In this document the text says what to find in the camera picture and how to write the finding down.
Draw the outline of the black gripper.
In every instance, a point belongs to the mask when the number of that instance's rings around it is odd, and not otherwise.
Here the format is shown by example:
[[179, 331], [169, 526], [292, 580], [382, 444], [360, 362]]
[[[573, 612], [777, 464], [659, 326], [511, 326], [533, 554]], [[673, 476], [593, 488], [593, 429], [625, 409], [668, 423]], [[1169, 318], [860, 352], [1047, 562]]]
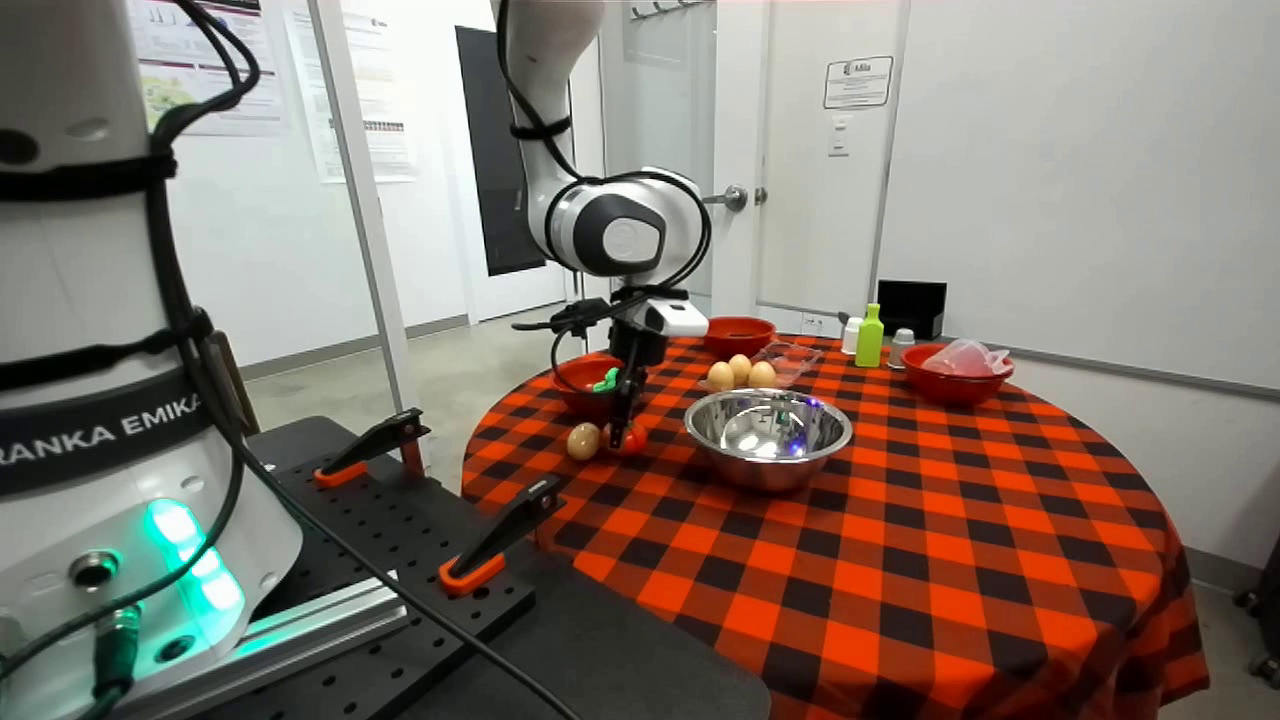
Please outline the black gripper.
[[664, 362], [659, 322], [645, 299], [612, 308], [609, 352], [620, 362], [615, 389], [635, 396], [645, 389], [645, 369]]

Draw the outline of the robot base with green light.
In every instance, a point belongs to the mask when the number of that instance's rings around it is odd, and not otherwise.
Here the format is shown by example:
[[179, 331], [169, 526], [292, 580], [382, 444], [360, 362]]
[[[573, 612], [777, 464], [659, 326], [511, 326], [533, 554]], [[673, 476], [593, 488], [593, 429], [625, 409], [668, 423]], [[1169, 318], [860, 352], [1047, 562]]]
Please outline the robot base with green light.
[[212, 678], [299, 562], [230, 444], [169, 225], [123, 0], [0, 0], [0, 720]]

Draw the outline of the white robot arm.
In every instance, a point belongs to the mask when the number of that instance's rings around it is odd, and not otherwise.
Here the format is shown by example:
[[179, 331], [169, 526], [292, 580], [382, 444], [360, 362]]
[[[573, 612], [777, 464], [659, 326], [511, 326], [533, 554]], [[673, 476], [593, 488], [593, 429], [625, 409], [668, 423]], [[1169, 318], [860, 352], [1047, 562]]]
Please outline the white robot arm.
[[523, 163], [523, 215], [539, 253], [573, 271], [612, 282], [615, 389], [634, 396], [668, 337], [705, 331], [683, 282], [714, 249], [695, 186], [656, 163], [628, 163], [609, 94], [578, 90], [598, 65], [612, 0], [494, 0], [498, 59]]

